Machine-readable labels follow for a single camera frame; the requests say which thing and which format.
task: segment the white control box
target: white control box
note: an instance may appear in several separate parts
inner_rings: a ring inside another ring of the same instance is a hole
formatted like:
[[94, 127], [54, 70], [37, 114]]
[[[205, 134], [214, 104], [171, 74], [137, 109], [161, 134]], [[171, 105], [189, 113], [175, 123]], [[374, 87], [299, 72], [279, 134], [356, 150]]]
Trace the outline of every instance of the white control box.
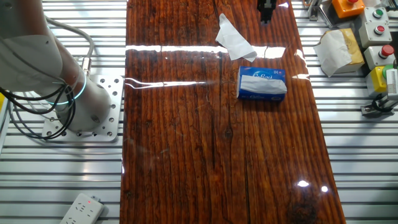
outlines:
[[103, 210], [103, 204], [85, 194], [80, 194], [60, 224], [94, 224]]
[[387, 11], [383, 7], [366, 7], [365, 10], [359, 15], [362, 23], [365, 22], [381, 22], [389, 24]]
[[383, 46], [371, 46], [366, 49], [363, 54], [370, 70], [373, 70], [376, 66], [392, 65], [396, 59], [395, 55], [389, 55], [387, 58], [382, 58], [379, 53]]
[[392, 40], [388, 24], [385, 22], [365, 22], [358, 32], [364, 49], [369, 46], [386, 45]]

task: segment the green button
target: green button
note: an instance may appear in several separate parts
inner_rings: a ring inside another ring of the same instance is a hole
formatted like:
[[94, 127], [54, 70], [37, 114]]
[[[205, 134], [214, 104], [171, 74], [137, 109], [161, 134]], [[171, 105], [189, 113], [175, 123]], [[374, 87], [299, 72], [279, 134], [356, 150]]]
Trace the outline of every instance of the green button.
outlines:
[[388, 70], [388, 69], [392, 69], [392, 68], [394, 68], [393, 65], [386, 65], [386, 66], [383, 68], [382, 74], [383, 74], [383, 77], [384, 77], [385, 80], [387, 80], [387, 70]]
[[379, 16], [383, 15], [383, 11], [381, 9], [376, 9], [376, 14]]

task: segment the control box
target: control box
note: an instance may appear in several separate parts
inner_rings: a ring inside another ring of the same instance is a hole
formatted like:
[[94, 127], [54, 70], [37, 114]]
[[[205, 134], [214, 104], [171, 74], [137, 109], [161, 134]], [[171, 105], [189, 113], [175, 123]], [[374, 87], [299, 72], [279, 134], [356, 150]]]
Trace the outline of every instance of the control box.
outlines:
[[394, 49], [390, 45], [370, 46], [363, 54], [370, 70], [376, 66], [392, 65], [396, 59]]
[[365, 8], [362, 0], [332, 0], [331, 3], [340, 19], [357, 16], [361, 14]]
[[381, 22], [389, 24], [386, 8], [366, 7], [365, 10], [354, 20], [353, 32], [359, 30], [365, 22]]
[[374, 68], [365, 78], [370, 97], [376, 97], [380, 93], [387, 93], [387, 82], [383, 77], [383, 68], [383, 66]]
[[386, 45], [392, 40], [388, 24], [385, 22], [365, 22], [358, 30], [362, 48]]
[[386, 8], [383, 7], [366, 7], [359, 15], [362, 23], [364, 22], [381, 22], [389, 24]]

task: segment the red button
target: red button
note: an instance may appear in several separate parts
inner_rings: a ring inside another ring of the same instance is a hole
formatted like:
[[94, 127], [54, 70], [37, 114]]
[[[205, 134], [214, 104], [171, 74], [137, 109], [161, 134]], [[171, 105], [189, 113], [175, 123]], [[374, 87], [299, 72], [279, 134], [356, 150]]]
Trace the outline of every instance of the red button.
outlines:
[[384, 45], [381, 48], [381, 54], [388, 57], [394, 53], [394, 48], [391, 45]]
[[384, 26], [377, 26], [376, 29], [377, 29], [377, 31], [379, 31], [379, 32], [384, 32], [384, 31], [385, 31]]

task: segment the crumpled tissue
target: crumpled tissue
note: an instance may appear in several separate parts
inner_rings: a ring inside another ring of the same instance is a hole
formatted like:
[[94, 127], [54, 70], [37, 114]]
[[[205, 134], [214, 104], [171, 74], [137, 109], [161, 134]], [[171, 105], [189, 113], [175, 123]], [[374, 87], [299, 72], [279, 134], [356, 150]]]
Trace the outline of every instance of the crumpled tissue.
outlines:
[[227, 48], [231, 60], [243, 57], [253, 62], [257, 57], [257, 53], [252, 45], [242, 37], [223, 13], [220, 15], [220, 31], [218, 32], [216, 41]]
[[321, 63], [321, 69], [331, 77], [339, 68], [352, 62], [351, 54], [340, 30], [328, 32], [321, 43], [314, 47]]

